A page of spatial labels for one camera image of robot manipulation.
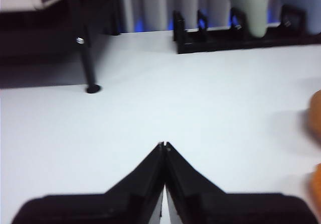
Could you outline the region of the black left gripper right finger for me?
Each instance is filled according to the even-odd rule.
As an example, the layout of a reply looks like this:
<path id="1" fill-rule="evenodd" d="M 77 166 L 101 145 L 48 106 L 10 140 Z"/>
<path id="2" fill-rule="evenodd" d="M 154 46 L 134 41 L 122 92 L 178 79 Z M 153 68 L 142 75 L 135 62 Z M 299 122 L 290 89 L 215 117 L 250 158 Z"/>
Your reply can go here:
<path id="1" fill-rule="evenodd" d="M 226 193 L 171 145 L 164 146 L 172 223 L 317 223 L 302 199 L 282 193 Z"/>

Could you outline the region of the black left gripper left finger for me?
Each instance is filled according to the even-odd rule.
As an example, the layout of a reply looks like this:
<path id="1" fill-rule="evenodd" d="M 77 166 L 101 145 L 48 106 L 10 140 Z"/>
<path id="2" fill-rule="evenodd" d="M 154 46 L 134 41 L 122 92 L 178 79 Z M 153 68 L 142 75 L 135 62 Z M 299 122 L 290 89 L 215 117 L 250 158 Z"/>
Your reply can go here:
<path id="1" fill-rule="evenodd" d="M 164 143 L 105 193 L 47 195 L 27 201 L 13 223 L 159 223 Z"/>

